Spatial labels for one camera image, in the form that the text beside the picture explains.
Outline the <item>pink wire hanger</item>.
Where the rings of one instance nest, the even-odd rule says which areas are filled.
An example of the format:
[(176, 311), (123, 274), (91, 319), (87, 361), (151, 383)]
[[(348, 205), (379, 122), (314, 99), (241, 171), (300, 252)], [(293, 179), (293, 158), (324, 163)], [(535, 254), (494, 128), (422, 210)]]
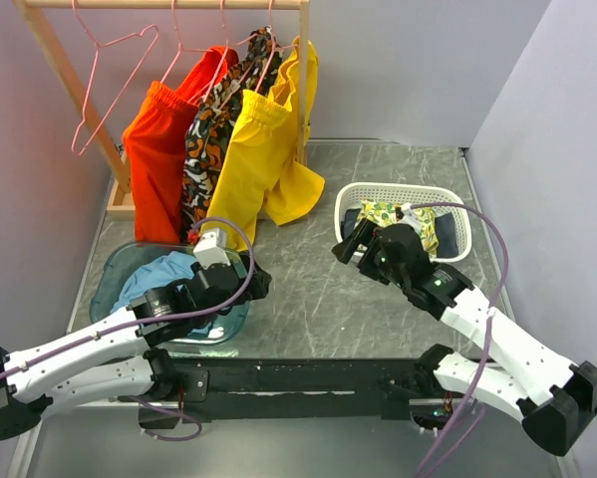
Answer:
[[(91, 43), (94, 48), (94, 56), (92, 66), (90, 68), (90, 73), (88, 77), (88, 82), (85, 87), (84, 98), (81, 106), (81, 113), (80, 113), (80, 122), (76, 126), (73, 139), (71, 142), (71, 152), (76, 156), (82, 156), (87, 149), (90, 147), (92, 142), (97, 138), (98, 134), (103, 130), (103, 127), (106, 125), (106, 122), (109, 116), (112, 114), (114, 109), (117, 107), (121, 97), (125, 93), (126, 89), (133, 81), (141, 67), (144, 65), (148, 55), (151, 53), (152, 49), (154, 48), (155, 44), (159, 40), (160, 30), (158, 25), (156, 24), (148, 24), (144, 28), (139, 31), (134, 31), (128, 33), (124, 36), (118, 37), (113, 40), (109, 41), (101, 41), (89, 28), (85, 20), (83, 19), (80, 13), (80, 3), (78, 1), (71, 2), (71, 9), (72, 12), (77, 19), (78, 23), (84, 30), (84, 33), (87, 37), (91, 40)], [(147, 48), (140, 56), (138, 62), (135, 64), (134, 68), (125, 79), (125, 82), (117, 92), (117, 95), (114, 99), (110, 102), (107, 109), (103, 114), (100, 114), (98, 119), (94, 120), (93, 125), (88, 125), (88, 111), (90, 108), (93, 108), (95, 105), (92, 101), (92, 94), (93, 89), (95, 86), (95, 82), (97, 79), (97, 74), (100, 69), (100, 61), (105, 50), (110, 48), (114, 48), (117, 45), (122, 43), (126, 43), (128, 41), (133, 41), (134, 39), (143, 39), (150, 37), (150, 41), (148, 42)]]

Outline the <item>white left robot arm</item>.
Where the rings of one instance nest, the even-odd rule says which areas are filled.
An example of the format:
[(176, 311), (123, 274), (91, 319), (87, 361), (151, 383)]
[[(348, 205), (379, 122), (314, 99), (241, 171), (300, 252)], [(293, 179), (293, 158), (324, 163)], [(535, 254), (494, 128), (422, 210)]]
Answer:
[(83, 403), (179, 393), (182, 376), (161, 344), (265, 298), (271, 281), (246, 253), (203, 268), (171, 252), (131, 273), (109, 315), (89, 327), (25, 351), (0, 347), (0, 441)]

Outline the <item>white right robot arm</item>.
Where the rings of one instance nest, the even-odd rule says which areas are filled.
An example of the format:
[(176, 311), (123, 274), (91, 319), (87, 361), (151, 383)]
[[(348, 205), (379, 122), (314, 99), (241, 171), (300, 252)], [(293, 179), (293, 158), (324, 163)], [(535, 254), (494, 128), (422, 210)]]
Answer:
[(430, 397), (444, 390), (470, 395), (517, 420), (546, 452), (568, 453), (597, 415), (594, 364), (576, 364), (532, 337), (453, 265), (431, 260), (407, 224), (380, 227), (364, 219), (332, 252), (347, 264), (359, 248), (362, 275), (397, 286), (414, 307), (464, 335), (495, 363), (435, 345), (400, 386)]

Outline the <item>light blue shorts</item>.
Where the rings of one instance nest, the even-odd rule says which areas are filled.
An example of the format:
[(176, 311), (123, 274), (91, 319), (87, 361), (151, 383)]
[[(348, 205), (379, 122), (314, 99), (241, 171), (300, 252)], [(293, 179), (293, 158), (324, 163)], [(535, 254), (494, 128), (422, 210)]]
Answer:
[(138, 267), (126, 279), (110, 313), (126, 307), (148, 289), (163, 287), (176, 280), (192, 279), (194, 273), (191, 267), (194, 263), (196, 259), (192, 255), (173, 251)]

